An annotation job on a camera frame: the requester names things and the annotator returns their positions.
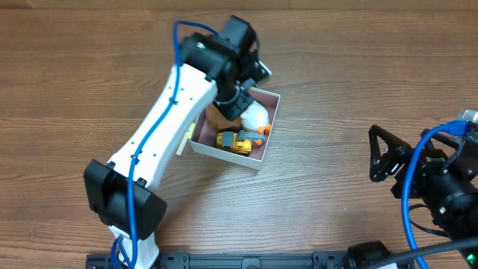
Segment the yellow toy truck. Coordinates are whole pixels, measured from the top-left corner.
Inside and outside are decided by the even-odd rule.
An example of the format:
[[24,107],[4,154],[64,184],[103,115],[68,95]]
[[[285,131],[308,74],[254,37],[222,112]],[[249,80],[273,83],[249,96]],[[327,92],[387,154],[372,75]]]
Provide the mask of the yellow toy truck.
[[254,132],[219,132],[216,136],[216,148],[248,156],[252,152],[253,144],[265,144],[265,136]]

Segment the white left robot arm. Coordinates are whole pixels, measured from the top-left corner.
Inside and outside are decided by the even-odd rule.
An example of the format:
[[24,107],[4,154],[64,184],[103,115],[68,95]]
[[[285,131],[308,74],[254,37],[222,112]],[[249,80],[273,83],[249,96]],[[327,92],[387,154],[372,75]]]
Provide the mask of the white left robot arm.
[[107,268],[153,268],[160,250],[155,230],[167,204],[157,196],[164,171],[193,120],[207,108],[218,119],[221,149],[247,155],[265,143],[269,114],[249,89],[268,79],[259,60],[253,27],[232,16],[216,31],[198,24],[180,39],[173,32],[175,62],[156,103],[137,131],[108,162],[91,161],[84,171],[90,209],[114,234]]

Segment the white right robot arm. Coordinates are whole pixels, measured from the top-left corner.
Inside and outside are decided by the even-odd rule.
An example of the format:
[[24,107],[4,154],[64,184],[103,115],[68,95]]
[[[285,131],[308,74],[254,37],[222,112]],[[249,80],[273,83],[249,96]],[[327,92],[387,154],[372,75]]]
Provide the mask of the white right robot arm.
[[392,254],[380,241],[350,247],[342,268],[426,268],[425,256],[457,250],[477,267],[477,111],[424,129],[416,147],[378,125],[369,130],[370,180],[396,179],[409,251]]

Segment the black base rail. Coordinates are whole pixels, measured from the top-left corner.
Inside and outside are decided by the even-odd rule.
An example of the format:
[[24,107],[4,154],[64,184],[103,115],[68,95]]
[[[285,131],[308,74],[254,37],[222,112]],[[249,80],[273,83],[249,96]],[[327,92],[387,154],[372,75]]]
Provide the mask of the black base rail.
[[159,254],[154,269],[336,269],[360,268],[367,262],[346,252],[312,254]]

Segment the brown plush toy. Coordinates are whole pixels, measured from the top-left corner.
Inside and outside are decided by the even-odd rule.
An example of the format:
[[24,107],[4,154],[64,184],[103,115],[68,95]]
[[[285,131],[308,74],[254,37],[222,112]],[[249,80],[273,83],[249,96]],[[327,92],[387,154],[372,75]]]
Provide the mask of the brown plush toy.
[[226,129],[238,129],[242,126],[240,117],[232,121],[227,120],[215,105],[209,105],[205,109],[205,118],[210,128],[216,132],[221,132]]

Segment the white duck plush toy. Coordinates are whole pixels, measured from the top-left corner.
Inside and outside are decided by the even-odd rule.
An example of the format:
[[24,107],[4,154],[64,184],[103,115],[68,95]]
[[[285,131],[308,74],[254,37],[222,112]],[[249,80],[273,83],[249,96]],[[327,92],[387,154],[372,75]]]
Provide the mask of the white duck plush toy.
[[265,136],[269,135],[272,124],[266,108],[253,101],[252,104],[240,115],[245,138],[253,140],[259,146],[265,143]]

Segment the wooden pellet drum toy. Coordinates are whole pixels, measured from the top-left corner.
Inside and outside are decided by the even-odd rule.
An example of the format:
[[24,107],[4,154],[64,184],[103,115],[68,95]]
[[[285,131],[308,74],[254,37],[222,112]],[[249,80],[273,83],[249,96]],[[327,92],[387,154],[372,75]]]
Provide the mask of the wooden pellet drum toy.
[[186,144],[187,142],[191,139],[192,137],[192,134],[194,132],[194,129],[195,129],[195,126],[196,124],[195,123],[191,123],[189,125],[189,128],[187,129],[187,131],[184,133],[184,136],[182,137],[181,139],[181,142],[176,150],[176,155],[181,157],[183,152],[184,152],[184,148],[186,147]]

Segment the white cardboard box pink inside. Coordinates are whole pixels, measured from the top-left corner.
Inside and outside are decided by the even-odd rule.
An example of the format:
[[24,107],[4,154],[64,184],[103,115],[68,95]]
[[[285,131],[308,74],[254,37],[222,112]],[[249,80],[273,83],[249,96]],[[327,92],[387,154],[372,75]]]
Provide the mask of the white cardboard box pink inside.
[[190,139],[194,152],[258,170],[280,101],[280,95],[254,87],[248,89],[254,102],[240,122],[218,129],[208,124],[208,113],[196,119]]

